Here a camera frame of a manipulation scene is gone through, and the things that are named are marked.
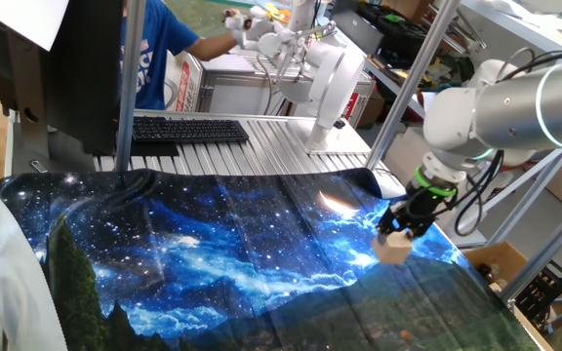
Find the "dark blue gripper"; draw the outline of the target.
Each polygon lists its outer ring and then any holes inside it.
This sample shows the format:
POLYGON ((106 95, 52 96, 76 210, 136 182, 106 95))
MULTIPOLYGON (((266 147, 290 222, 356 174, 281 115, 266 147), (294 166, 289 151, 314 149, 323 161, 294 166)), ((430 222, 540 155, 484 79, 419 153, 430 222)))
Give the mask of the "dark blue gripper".
POLYGON ((448 187, 426 185, 410 181, 406 186, 407 197, 389 205, 387 213, 376 225, 379 235, 388 236, 395 229, 409 240, 421 236, 421 228, 426 228, 436 218, 436 209, 450 197, 448 187))

